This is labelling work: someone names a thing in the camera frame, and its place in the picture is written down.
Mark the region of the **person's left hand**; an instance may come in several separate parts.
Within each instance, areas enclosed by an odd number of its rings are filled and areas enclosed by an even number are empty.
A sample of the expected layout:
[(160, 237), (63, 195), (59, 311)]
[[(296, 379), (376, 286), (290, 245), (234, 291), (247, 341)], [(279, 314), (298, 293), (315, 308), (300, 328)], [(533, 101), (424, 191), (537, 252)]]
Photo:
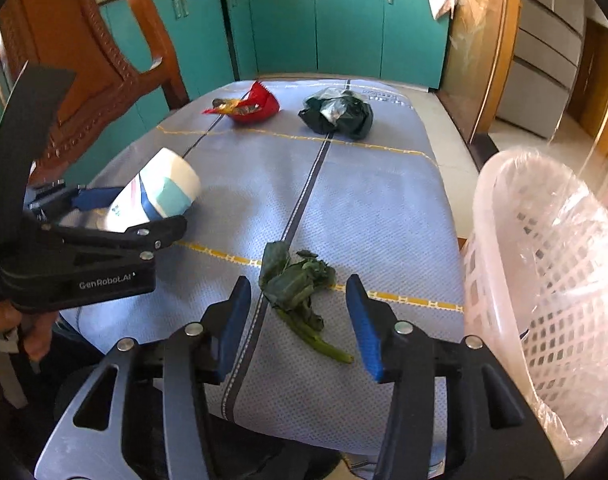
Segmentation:
[[(39, 362), (50, 349), (52, 325), (59, 317), (58, 312), (47, 312), (34, 316), (32, 326), (23, 339), (23, 347), (33, 362)], [(0, 302), (0, 332), (8, 332), (22, 322), (22, 313), (9, 300)]]

